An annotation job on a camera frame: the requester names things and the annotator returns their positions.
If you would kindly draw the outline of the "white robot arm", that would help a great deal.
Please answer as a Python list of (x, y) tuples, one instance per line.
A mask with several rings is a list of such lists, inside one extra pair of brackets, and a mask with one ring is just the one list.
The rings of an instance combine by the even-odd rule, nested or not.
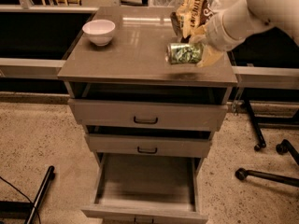
[(204, 45), (197, 66), (216, 63), (225, 51), (273, 27), (299, 45), (299, 0), (238, 0), (192, 32), (190, 43)]

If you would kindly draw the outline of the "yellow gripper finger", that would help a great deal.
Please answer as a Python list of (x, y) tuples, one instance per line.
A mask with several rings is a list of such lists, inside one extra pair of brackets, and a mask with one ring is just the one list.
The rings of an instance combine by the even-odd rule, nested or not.
[(206, 43), (206, 27), (205, 25), (201, 25), (197, 27), (193, 32), (189, 39), (189, 42), (191, 44), (197, 44), (197, 43)]
[(214, 49), (213, 47), (211, 47), (209, 45), (204, 45), (203, 52), (202, 52), (202, 58), (197, 63), (197, 66), (198, 67), (207, 67), (207, 66), (213, 65), (221, 58), (222, 55), (223, 55), (222, 51)]

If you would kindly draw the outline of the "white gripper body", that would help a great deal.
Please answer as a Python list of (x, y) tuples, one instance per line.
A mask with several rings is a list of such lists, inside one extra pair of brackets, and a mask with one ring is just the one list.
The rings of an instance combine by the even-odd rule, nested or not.
[(214, 15), (206, 24), (206, 42), (219, 51), (229, 51), (245, 41), (236, 16), (227, 10)]

